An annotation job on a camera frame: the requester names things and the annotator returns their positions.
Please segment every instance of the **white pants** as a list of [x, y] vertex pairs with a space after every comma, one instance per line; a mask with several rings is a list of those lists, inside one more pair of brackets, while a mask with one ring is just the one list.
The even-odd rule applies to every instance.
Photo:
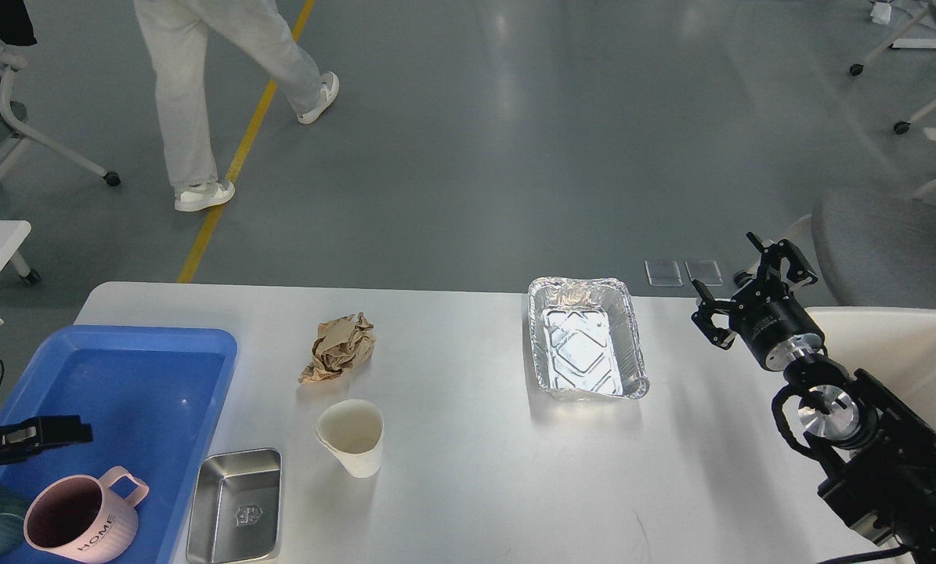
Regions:
[[275, 0], [134, 0], [134, 7], [157, 75], [164, 163], [176, 193], [218, 178], [203, 87], [207, 29], [259, 63], [297, 114], [317, 105], [318, 66], [293, 40]]

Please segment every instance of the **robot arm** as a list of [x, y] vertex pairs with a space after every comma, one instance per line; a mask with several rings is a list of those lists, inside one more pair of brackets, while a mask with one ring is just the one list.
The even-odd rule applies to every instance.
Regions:
[[[700, 300], [692, 321], [721, 349], [738, 334], [761, 367], [783, 373], [775, 424], [791, 449], [821, 465], [819, 496], [847, 527], [876, 544], [896, 537], [918, 564], [936, 564], [936, 432], [871, 374], [851, 375], [826, 355], [825, 335], [793, 295], [816, 282], [800, 250], [788, 240], [764, 246], [753, 233], [747, 238], [761, 253], [757, 275], [737, 280], [739, 291], [726, 301], [694, 281]], [[728, 317], [728, 329], [714, 325], [715, 314]], [[784, 417], [793, 396], [805, 445]]]
[[19, 463], [48, 449], [89, 443], [92, 426], [77, 415], [28, 418], [16, 425], [0, 426], [0, 465]]

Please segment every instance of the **crumpled brown paper bag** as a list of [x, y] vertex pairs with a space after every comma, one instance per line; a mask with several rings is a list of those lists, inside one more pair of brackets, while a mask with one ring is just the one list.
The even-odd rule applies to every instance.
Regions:
[[363, 311], [318, 324], [318, 338], [311, 347], [314, 360], [304, 368], [298, 381], [330, 381], [367, 362], [378, 342], [378, 337], [370, 332], [372, 328], [374, 325], [363, 317]]

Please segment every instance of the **logo on tray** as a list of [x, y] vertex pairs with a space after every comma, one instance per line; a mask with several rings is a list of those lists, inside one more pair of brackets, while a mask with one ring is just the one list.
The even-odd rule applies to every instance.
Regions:
[[235, 514], [235, 518], [238, 520], [238, 527], [255, 525], [260, 517], [262, 517], [262, 508], [256, 504], [243, 504], [243, 506], [238, 508], [238, 513]]

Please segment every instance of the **person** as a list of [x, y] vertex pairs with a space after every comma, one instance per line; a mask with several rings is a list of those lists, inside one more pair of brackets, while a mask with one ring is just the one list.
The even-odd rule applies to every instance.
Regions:
[[338, 76], [318, 74], [275, 0], [134, 0], [134, 10], [157, 75], [157, 118], [177, 211], [198, 212], [234, 197], [234, 185], [219, 181], [210, 147], [203, 86], [209, 29], [272, 76], [302, 124], [312, 124], [338, 96]]

